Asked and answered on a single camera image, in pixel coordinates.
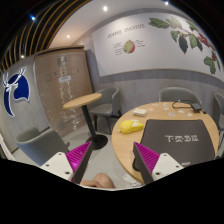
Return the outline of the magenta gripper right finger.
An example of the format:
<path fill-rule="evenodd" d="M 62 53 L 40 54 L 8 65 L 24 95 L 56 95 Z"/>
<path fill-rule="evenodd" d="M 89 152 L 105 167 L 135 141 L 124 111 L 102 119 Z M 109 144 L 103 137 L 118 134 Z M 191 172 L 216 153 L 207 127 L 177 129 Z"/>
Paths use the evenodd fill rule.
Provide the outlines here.
<path fill-rule="evenodd" d="M 145 185 L 183 169 L 168 153 L 159 154 L 137 142 L 133 153 Z"/>

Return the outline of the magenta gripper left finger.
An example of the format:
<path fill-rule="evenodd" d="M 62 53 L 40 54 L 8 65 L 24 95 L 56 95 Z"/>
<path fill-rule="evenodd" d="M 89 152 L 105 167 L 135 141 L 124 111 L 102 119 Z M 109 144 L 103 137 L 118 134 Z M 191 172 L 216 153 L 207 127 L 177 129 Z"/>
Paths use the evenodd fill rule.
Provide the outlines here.
<path fill-rule="evenodd" d="M 56 153 L 41 168 L 65 180 L 79 184 L 83 178 L 91 153 L 91 142 L 87 142 L 67 153 Z"/>

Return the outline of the person's hand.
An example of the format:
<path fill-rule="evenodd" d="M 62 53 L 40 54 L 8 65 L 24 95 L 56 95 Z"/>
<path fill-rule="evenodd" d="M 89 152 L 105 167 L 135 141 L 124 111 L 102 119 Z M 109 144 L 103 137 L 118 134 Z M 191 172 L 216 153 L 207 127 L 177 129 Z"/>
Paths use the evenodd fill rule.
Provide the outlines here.
<path fill-rule="evenodd" d="M 96 188 L 115 188 L 115 185 L 111 178 L 104 174 L 99 173 L 97 174 L 92 180 L 82 180 L 80 182 L 82 186 L 88 186 L 88 187 L 96 187 Z"/>

